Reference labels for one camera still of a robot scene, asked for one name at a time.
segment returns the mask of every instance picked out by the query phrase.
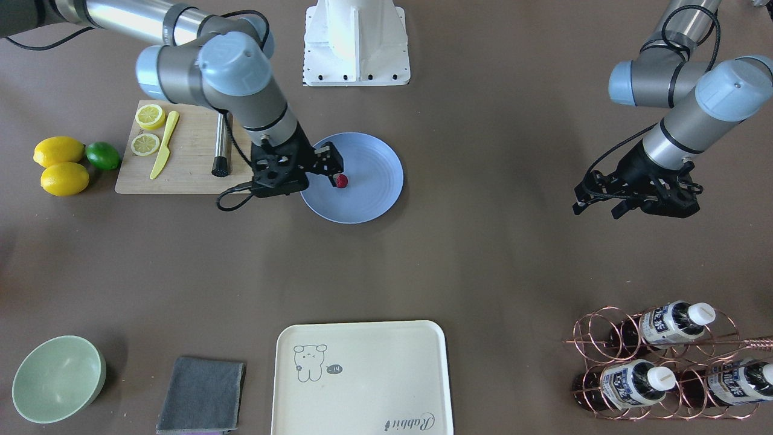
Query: white bottle cap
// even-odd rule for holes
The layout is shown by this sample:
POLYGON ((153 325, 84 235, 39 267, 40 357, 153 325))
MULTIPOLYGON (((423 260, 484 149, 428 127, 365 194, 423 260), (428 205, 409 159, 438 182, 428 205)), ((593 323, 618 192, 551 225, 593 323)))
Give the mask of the white bottle cap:
POLYGON ((717 318, 714 308, 705 302, 695 303, 687 309, 687 316, 696 325, 708 325, 717 318))
POLYGON ((668 367, 653 367, 647 371, 647 382, 658 391, 668 391, 676 386, 676 376, 668 367))
POLYGON ((762 368, 762 377, 765 378, 768 384, 773 384, 773 364, 766 364, 762 368))

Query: brown table surface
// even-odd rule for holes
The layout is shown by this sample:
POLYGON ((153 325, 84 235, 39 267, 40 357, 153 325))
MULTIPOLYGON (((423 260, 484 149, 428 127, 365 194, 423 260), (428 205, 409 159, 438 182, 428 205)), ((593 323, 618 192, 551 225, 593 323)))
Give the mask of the brown table surface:
MULTIPOLYGON (((154 433, 180 355, 245 361, 239 433, 269 433, 283 329, 408 319, 446 333, 456 433, 769 431, 773 405, 747 422, 614 423, 568 394, 584 365, 561 340, 604 305, 706 300, 744 336, 773 332, 773 104, 701 156, 697 215, 613 221, 610 203, 572 214, 588 164, 666 113, 612 104, 607 80, 667 2, 401 0, 413 78, 376 88, 302 87, 309 0, 189 3, 264 12, 274 72, 310 139, 381 138, 403 162, 402 196, 355 226, 323 220, 298 194, 230 214, 213 195, 119 195, 115 172, 52 197, 33 147, 70 135, 123 151, 146 44, 108 31, 42 53, 0 41, 0 433, 154 433), (68 420, 29 423, 11 401, 15 371, 64 334, 102 350, 107 383, 68 420)), ((725 2, 720 18, 721 60, 773 54, 764 9, 725 2)))

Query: folded towel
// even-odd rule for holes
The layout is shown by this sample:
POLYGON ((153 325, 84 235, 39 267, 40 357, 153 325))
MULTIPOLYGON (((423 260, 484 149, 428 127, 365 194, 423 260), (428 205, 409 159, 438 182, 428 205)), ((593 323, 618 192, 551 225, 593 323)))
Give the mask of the folded towel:
POLYGON ((244 363, 180 357, 155 429, 225 433, 237 428, 244 363))

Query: wooden cutting board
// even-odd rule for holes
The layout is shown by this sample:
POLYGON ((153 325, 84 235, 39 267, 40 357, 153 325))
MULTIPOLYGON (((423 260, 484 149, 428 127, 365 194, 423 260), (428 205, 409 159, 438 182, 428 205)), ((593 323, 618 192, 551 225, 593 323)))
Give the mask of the wooden cutting board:
MULTIPOLYGON (((137 108, 145 104, 158 104, 167 114, 177 111, 180 120, 169 141, 169 160, 155 180, 150 171, 158 153, 150 156, 136 156, 131 151, 131 140, 141 133, 153 133, 159 139, 164 136, 164 127, 145 131, 135 121, 126 144, 126 152, 115 191, 120 194, 219 194, 229 187, 249 181, 252 170, 241 159, 235 148, 231 150, 231 174, 225 177, 212 175, 215 156, 215 135, 217 113, 189 104, 172 104, 167 101, 140 100, 137 108)), ((233 120, 233 135, 242 151, 249 157, 250 138, 233 120)))

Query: silver arm tube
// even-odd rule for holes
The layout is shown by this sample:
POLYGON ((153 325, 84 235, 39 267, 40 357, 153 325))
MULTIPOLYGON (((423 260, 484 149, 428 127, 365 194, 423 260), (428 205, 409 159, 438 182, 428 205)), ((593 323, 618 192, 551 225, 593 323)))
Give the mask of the silver arm tube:
MULTIPOLYGON (((642 51, 647 50, 652 46, 668 47, 662 39, 661 30, 669 15, 677 9, 683 6, 695 5, 704 7, 713 13, 717 13, 721 1, 722 0, 671 0, 666 11, 660 18, 660 21, 658 21, 657 26, 655 26, 655 30, 652 31, 652 35, 642 47, 642 51)), ((668 29, 666 29, 666 38, 672 43, 683 46, 689 50, 686 53, 685 61, 687 61, 690 60, 690 54, 698 47, 698 41, 703 38, 703 35, 708 32, 710 27, 711 19, 706 16, 706 14, 697 9, 687 9, 671 18, 668 29)))
POLYGON ((68 22, 112 30, 158 45, 182 45, 198 38, 205 26, 234 24, 232 20, 186 3, 166 0, 55 0, 55 3, 68 22))

